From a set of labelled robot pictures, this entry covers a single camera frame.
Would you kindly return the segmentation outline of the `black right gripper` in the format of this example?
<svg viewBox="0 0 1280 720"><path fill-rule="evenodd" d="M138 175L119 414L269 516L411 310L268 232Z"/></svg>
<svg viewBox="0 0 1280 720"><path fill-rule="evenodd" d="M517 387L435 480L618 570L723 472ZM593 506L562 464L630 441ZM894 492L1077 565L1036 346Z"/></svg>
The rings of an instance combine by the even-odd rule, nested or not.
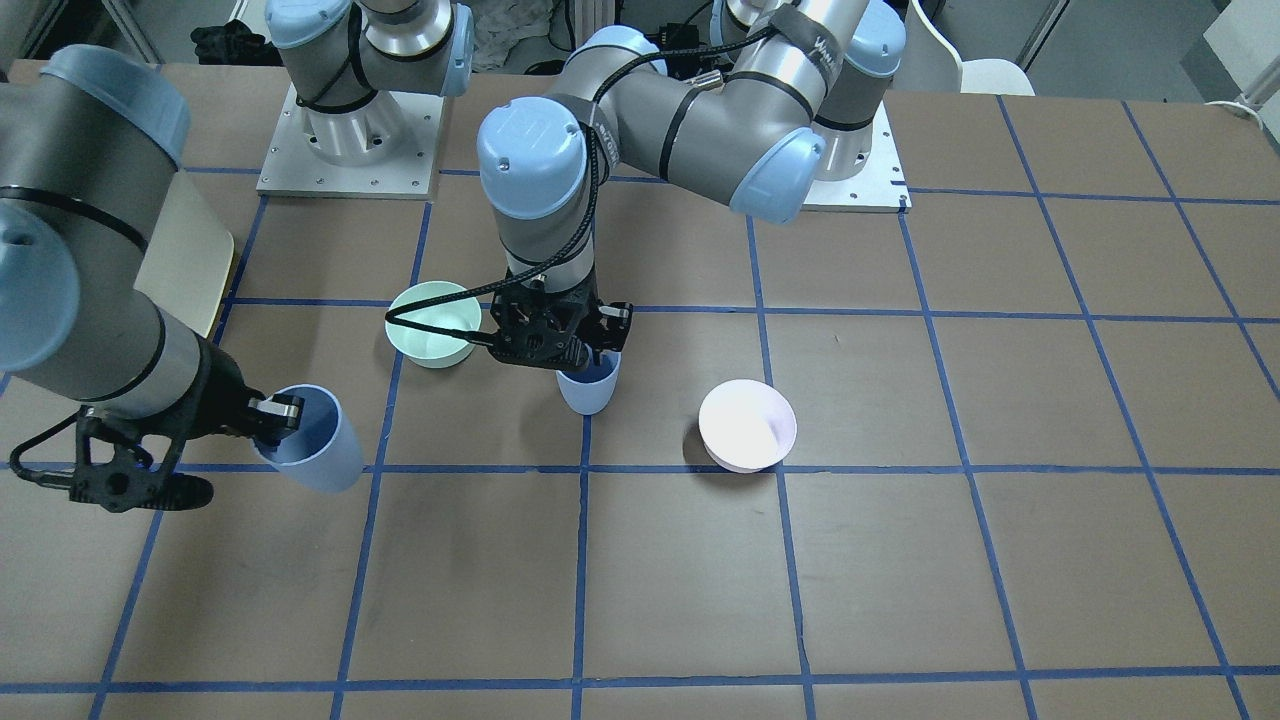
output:
<svg viewBox="0 0 1280 720"><path fill-rule="evenodd" d="M76 466L68 497L110 512L184 511L214 497L210 480L177 470L191 439L259 436L276 443L297 428L301 401L274 404L248 387L230 356L202 348L193 384L169 407L141 419L84 406L76 421Z"/></svg>

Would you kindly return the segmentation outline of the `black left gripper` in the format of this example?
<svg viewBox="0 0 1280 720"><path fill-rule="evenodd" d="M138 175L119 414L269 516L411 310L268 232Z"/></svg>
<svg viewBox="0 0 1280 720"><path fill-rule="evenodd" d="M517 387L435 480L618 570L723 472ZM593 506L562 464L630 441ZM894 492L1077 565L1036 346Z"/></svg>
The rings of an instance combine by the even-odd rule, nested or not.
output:
<svg viewBox="0 0 1280 720"><path fill-rule="evenodd" d="M623 348L634 305L602 302L594 283L558 293L512 284L495 292L490 315L497 329L488 352L497 361L576 373Z"/></svg>

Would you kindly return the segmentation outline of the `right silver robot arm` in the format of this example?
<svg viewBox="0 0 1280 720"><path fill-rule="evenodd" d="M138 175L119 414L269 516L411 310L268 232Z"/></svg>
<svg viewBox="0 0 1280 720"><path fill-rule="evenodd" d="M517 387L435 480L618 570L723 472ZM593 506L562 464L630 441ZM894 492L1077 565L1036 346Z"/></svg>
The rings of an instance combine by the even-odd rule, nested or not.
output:
<svg viewBox="0 0 1280 720"><path fill-rule="evenodd" d="M111 512L201 509L212 484L177 470L188 441L278 442L301 421L300 398L247 386L134 284L189 120L166 78L97 45L3 86L3 370L77 404L9 468Z"/></svg>

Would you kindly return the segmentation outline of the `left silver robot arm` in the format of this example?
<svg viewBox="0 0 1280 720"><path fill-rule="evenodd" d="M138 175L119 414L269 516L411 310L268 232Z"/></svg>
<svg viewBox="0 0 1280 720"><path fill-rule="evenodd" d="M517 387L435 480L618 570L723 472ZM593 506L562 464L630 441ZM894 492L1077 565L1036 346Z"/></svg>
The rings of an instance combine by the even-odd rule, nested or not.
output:
<svg viewBox="0 0 1280 720"><path fill-rule="evenodd" d="M599 188L621 164L774 224L818 181L856 173L899 72L906 28L884 1L721 1L739 27L719 88L669 77L643 33L608 26L539 96L493 109L477 132L483 191L508 265L488 284L499 363L580 372L618 352L632 306L596 291Z"/></svg>

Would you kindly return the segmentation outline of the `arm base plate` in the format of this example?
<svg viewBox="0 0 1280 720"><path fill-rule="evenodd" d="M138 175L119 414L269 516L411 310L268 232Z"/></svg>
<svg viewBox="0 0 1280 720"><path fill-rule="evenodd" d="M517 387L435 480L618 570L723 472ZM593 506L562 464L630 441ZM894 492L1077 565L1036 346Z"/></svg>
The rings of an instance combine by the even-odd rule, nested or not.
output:
<svg viewBox="0 0 1280 720"><path fill-rule="evenodd" d="M380 92L365 108L324 114L288 88L256 190L271 197L430 200L448 97Z"/></svg>
<svg viewBox="0 0 1280 720"><path fill-rule="evenodd" d="M883 102L869 126L836 131L815 124L827 140L805 211L906 213L913 208L896 136Z"/></svg>

